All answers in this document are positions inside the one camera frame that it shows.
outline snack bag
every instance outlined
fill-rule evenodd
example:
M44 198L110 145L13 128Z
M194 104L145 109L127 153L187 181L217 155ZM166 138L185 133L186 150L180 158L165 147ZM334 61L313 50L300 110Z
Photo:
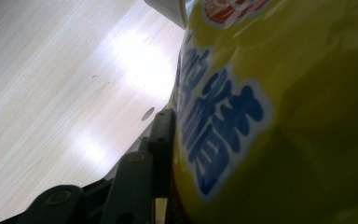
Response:
M358 0L196 1L168 223L358 223Z

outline black bracket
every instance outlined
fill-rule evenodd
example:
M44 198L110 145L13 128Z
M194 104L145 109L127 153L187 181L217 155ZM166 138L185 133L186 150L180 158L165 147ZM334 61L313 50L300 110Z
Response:
M169 193L174 135L174 112L162 110L139 151L120 159L114 179L102 179L84 188L69 185L48 189L25 212L0 223L155 223L155 199Z

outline plastic wrapper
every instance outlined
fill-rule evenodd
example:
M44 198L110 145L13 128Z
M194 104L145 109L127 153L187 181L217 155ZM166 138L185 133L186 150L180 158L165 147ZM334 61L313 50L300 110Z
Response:
M196 1L169 221L358 223L358 0Z

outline red logo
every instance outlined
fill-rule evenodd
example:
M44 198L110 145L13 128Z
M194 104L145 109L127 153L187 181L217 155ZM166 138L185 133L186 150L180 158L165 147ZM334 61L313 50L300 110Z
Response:
M205 14L214 22L231 24L262 9L269 0L205 0Z

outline black plastic part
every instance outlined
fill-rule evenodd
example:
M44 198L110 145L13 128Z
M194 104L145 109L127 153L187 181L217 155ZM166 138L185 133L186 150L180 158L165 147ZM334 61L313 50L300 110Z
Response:
M76 186L57 186L39 195L20 216L18 224L84 223L87 219L83 190Z
M148 151L154 157L155 197L168 197L172 169L172 148L175 136L175 114L165 109L156 114L148 138Z
M152 182L152 155L144 151L124 155L107 197L101 223L153 223Z

